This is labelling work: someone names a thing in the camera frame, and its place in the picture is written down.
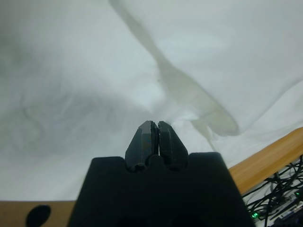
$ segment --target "wooden table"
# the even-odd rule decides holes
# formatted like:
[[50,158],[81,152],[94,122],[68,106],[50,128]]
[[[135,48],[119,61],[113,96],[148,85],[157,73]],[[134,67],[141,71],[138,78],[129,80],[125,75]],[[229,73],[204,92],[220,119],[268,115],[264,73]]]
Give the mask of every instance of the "wooden table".
[[[245,193],[302,154],[303,128],[299,128],[233,166],[230,173],[239,191]],[[28,212],[40,204],[52,209],[43,227],[66,227],[74,201],[0,201],[0,227],[24,227]]]

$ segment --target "wooden surface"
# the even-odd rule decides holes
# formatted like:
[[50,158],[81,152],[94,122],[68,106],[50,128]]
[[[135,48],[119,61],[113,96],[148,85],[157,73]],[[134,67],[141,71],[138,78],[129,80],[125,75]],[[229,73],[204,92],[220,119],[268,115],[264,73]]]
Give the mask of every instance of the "wooden surface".
[[229,169],[241,193],[259,184],[303,154],[303,128],[292,131]]
[[[303,154],[303,128],[264,148],[230,168],[241,193],[262,182]],[[50,205],[52,213],[43,227],[66,227],[74,201],[11,202],[0,201],[0,227],[25,227],[28,212],[37,205]]]

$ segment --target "black 3d-printed part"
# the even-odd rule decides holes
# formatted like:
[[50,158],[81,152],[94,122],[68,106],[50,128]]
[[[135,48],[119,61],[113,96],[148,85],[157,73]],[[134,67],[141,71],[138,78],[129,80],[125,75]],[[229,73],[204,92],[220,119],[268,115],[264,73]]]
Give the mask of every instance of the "black 3d-printed part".
[[155,122],[146,121],[139,126],[125,153],[125,162],[132,171],[144,170],[148,158],[159,153],[158,128]]
[[171,171],[153,155],[142,172],[121,157],[92,160],[68,227],[253,227],[220,154],[194,153]]
[[171,170],[180,170],[187,166],[188,152],[173,128],[159,122],[159,148],[164,164]]

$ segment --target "green led light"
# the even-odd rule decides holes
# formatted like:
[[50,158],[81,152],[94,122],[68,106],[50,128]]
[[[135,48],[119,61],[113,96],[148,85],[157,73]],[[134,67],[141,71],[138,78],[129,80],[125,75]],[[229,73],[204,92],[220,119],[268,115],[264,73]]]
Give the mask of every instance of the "green led light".
[[259,214],[258,214],[258,213],[253,213],[253,214],[251,215],[251,217],[252,217],[252,218],[257,218],[257,217],[259,217]]

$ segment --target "wooden board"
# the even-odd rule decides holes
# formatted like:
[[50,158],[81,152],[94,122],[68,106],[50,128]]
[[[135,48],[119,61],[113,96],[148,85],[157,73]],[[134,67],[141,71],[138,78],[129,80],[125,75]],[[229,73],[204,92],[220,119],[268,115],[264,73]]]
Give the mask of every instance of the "wooden board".
[[303,128],[292,131],[229,169],[241,193],[259,184],[303,154]]
[[[300,128],[233,166],[230,173],[239,191],[244,193],[302,154],[303,128]],[[66,227],[74,201],[0,201],[0,227],[24,227],[29,211],[40,204],[47,204],[52,209],[43,227]]]

